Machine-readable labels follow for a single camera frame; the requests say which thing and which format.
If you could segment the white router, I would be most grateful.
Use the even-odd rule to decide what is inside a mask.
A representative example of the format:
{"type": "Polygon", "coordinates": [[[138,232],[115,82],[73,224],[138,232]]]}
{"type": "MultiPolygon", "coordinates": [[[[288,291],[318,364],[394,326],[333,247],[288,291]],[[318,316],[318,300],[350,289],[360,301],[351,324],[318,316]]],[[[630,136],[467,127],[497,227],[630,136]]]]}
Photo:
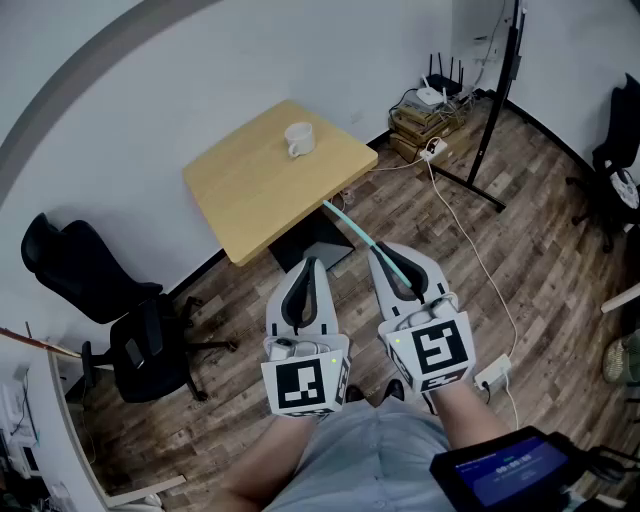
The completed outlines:
{"type": "Polygon", "coordinates": [[[437,106],[447,103],[446,93],[438,92],[431,87],[425,75],[421,76],[424,86],[416,91],[418,99],[427,106],[437,106]]]}

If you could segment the person's left forearm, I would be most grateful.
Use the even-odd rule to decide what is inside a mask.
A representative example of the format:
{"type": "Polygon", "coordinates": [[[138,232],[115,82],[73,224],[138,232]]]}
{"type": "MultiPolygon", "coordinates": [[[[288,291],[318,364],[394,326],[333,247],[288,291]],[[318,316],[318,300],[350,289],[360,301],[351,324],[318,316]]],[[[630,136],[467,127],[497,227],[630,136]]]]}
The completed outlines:
{"type": "Polygon", "coordinates": [[[291,481],[317,422],[277,416],[225,472],[212,511],[261,512],[267,507],[291,481]]]}

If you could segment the white panel with wooden frame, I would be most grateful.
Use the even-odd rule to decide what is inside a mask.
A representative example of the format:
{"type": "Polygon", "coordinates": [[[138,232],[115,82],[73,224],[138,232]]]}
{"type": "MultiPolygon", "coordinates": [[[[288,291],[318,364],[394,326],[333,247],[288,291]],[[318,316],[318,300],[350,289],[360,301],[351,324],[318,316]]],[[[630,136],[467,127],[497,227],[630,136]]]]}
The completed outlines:
{"type": "Polygon", "coordinates": [[[32,451],[42,479],[53,495],[73,504],[76,512],[112,512],[186,482],[182,475],[141,489],[111,496],[99,483],[76,432],[61,383],[58,355],[73,356],[57,346],[0,327],[0,336],[36,349],[27,372],[27,403],[34,421],[32,451]]]}

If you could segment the woven basket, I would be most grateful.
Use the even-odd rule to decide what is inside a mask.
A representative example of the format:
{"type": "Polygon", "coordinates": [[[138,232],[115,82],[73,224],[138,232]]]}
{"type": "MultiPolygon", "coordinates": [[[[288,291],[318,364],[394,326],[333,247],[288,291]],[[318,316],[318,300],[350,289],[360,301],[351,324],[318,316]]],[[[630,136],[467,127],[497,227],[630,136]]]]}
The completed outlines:
{"type": "Polygon", "coordinates": [[[608,345],[602,374],[608,383],[640,384],[640,329],[608,345]]]}

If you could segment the black metal stand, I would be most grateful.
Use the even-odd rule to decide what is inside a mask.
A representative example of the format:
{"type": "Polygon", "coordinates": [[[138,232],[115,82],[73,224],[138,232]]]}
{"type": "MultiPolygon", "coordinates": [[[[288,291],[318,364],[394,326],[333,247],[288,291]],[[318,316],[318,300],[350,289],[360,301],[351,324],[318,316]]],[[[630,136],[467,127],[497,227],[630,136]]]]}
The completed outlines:
{"type": "Polygon", "coordinates": [[[493,131],[498,121],[499,114],[507,98],[509,87],[514,80],[514,77],[517,75],[516,62],[519,60],[517,54],[520,47],[521,29],[523,27],[524,20],[525,13],[522,5],[522,0],[514,0],[513,18],[507,33],[505,54],[497,84],[497,90],[491,96],[493,101],[491,111],[489,113],[480,145],[478,147],[475,159],[467,178],[462,179],[454,174],[451,174],[448,171],[445,171],[431,164],[431,170],[433,172],[447,178],[448,180],[462,186],[466,190],[476,194],[482,199],[492,203],[498,213],[501,213],[506,208],[506,204],[496,197],[490,195],[486,191],[476,187],[474,184],[474,180],[478,175],[480,166],[488,149],[493,131]]]}

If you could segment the light green stick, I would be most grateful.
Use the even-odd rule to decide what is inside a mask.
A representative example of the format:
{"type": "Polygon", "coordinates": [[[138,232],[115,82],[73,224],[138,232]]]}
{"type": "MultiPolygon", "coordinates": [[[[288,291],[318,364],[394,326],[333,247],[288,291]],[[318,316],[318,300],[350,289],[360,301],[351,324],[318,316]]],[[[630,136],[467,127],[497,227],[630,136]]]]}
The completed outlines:
{"type": "Polygon", "coordinates": [[[394,272],[401,282],[408,288],[412,288],[412,283],[396,263],[382,250],[382,248],[350,217],[343,211],[335,207],[330,201],[324,200],[323,205],[337,215],[360,239],[362,239],[374,252],[378,253],[386,265],[394,272]]]}

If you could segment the black router with antennas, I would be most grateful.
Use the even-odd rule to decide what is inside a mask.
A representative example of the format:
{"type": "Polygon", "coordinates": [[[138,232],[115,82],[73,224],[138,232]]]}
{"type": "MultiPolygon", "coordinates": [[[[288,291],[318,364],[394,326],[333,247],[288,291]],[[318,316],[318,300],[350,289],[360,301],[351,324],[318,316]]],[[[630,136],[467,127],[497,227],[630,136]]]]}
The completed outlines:
{"type": "Polygon", "coordinates": [[[430,55],[429,58],[429,75],[426,77],[427,84],[435,89],[437,92],[446,94],[447,96],[455,96],[462,92],[463,89],[463,78],[464,78],[464,67],[462,66],[461,61],[458,61],[458,76],[457,79],[453,79],[453,70],[454,70],[455,59],[450,59],[450,70],[449,75],[445,76],[443,67],[442,67],[442,58],[441,53],[438,53],[438,64],[439,64],[439,73],[433,73],[433,55],[430,55]]]}

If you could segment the black table base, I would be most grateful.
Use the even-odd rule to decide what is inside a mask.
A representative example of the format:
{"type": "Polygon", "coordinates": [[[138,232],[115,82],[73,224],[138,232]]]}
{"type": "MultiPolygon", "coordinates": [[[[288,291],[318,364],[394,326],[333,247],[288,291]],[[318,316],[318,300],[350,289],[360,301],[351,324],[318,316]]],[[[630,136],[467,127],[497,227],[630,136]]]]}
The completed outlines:
{"type": "Polygon", "coordinates": [[[319,259],[330,269],[351,254],[354,246],[318,208],[270,244],[269,250],[288,272],[308,257],[319,259]]]}

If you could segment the black office chair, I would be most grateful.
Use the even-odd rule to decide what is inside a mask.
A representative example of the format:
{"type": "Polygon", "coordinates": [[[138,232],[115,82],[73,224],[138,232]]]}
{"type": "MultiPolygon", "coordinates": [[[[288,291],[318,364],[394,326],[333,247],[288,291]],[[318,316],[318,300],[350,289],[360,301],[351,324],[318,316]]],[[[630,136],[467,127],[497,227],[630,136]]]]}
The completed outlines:
{"type": "Polygon", "coordinates": [[[624,225],[640,224],[640,184],[629,172],[640,150],[640,82],[631,75],[611,94],[609,127],[603,143],[592,151],[586,179],[568,177],[587,198],[587,207],[571,219],[577,226],[596,215],[605,235],[603,252],[614,248],[613,234],[624,225]]]}
{"type": "Polygon", "coordinates": [[[37,215],[21,242],[26,268],[46,288],[98,324],[110,327],[109,348],[102,354],[90,342],[81,349],[84,380],[93,387],[100,366],[113,368],[115,384],[127,403],[146,403],[189,388],[194,399],[208,396],[192,378],[188,353],[215,348],[215,343],[189,343],[193,307],[190,296],[176,310],[162,285],[138,282],[117,262],[96,230],[83,220],[63,229],[45,214],[37,215]]]}

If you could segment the stack of cardboard boxes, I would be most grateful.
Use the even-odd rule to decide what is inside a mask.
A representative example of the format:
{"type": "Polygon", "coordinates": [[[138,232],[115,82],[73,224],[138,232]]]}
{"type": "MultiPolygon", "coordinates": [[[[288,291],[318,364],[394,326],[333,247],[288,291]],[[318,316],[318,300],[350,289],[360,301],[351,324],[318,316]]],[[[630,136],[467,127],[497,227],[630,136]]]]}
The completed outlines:
{"type": "Polygon", "coordinates": [[[471,110],[468,100],[441,104],[432,112],[419,110],[404,101],[389,114],[389,145],[411,163],[420,159],[419,153],[429,147],[432,138],[439,137],[447,147],[433,162],[448,167],[471,147],[465,128],[471,110]]]}

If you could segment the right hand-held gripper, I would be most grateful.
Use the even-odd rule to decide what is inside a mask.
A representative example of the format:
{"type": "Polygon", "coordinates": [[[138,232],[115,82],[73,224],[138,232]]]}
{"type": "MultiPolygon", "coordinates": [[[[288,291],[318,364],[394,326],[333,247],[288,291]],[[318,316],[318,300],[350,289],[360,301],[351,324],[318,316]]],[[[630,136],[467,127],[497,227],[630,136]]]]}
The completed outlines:
{"type": "Polygon", "coordinates": [[[455,294],[446,293],[438,263],[394,242],[370,249],[368,263],[386,320],[378,335],[408,387],[427,396],[469,376],[476,363],[469,318],[455,294]],[[412,312],[424,300],[432,302],[412,312]]]}

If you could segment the person's right forearm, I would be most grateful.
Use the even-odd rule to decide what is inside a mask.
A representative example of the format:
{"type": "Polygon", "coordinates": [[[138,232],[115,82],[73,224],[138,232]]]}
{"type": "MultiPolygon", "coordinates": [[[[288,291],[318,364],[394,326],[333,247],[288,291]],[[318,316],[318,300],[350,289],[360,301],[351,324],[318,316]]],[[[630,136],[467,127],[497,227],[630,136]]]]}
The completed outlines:
{"type": "Polygon", "coordinates": [[[510,432],[464,381],[437,388],[430,395],[452,449],[481,444],[510,432]]]}

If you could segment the cluttered white shelf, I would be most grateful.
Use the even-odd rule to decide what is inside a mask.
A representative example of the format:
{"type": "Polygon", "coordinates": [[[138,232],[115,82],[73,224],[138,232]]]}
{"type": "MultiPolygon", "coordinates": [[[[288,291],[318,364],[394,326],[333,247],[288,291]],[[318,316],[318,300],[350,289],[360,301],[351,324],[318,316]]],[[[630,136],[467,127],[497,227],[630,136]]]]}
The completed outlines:
{"type": "Polygon", "coordinates": [[[0,382],[0,464],[8,470],[8,500],[18,512],[47,512],[50,495],[34,455],[38,434],[28,400],[28,369],[0,382]]]}

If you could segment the white mug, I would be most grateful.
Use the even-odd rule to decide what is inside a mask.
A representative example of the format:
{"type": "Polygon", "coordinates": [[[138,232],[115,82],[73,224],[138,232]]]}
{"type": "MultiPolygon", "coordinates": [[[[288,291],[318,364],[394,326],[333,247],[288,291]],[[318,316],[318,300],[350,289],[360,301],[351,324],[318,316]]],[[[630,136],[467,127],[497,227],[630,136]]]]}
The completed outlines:
{"type": "Polygon", "coordinates": [[[312,124],[309,122],[297,122],[291,124],[284,133],[288,155],[297,158],[307,155],[315,149],[315,136],[312,124]]]}

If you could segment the black wrist-mounted screen device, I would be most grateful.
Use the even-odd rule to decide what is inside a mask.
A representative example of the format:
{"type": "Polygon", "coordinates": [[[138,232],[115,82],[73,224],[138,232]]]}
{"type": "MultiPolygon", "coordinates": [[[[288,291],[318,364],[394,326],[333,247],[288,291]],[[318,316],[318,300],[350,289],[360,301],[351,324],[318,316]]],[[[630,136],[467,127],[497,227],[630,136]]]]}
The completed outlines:
{"type": "Polygon", "coordinates": [[[561,512],[585,465],[566,436],[528,426],[438,454],[430,472],[457,512],[561,512]]]}

